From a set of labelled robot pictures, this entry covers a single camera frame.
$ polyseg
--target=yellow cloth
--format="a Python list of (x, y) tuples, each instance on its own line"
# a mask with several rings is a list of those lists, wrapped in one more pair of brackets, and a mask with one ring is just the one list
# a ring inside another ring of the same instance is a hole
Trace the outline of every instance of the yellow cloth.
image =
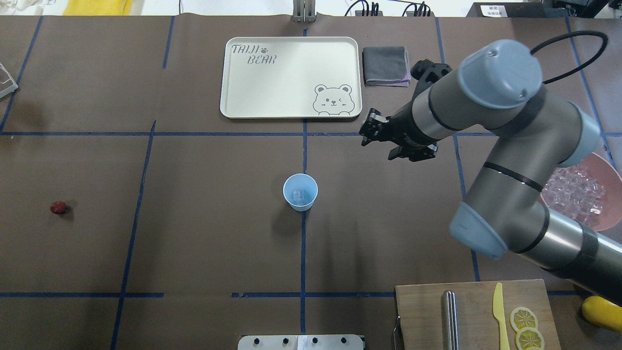
[(132, 0), (69, 0), (65, 16), (121, 16), (128, 15)]

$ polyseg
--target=bear illustration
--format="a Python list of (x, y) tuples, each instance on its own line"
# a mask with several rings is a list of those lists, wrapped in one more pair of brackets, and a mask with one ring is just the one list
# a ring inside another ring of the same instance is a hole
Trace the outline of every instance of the bear illustration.
[(347, 84), (338, 88), (320, 84), (315, 87), (315, 93), (313, 109), (318, 115), (350, 115), (354, 110), (354, 101), (350, 96), (352, 88)]

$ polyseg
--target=white label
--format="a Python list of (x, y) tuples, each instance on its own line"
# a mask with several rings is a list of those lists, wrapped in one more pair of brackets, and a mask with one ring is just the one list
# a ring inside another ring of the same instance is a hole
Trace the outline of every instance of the white label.
[(481, 5), (481, 14), (484, 17), (507, 17), (508, 13), (505, 11), (503, 5)]

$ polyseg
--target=tray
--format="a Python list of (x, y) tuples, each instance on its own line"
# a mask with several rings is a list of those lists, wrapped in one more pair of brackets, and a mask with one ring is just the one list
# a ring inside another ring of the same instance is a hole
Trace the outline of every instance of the tray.
[(353, 118), (361, 113), (350, 37), (235, 37), (225, 47), (220, 111), (228, 118)]

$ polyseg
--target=cutting board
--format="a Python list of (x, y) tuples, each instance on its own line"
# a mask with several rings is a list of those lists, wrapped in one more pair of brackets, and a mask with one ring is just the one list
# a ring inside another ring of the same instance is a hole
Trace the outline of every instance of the cutting board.
[[(561, 350), (543, 280), (500, 281), (510, 349), (518, 350), (509, 314), (518, 306), (531, 309), (538, 319), (547, 350)], [(397, 313), (405, 350), (443, 349), (441, 298), (456, 293), (458, 337), (461, 350), (499, 349), (499, 325), (493, 316), (496, 282), (442, 283), (396, 286)]]

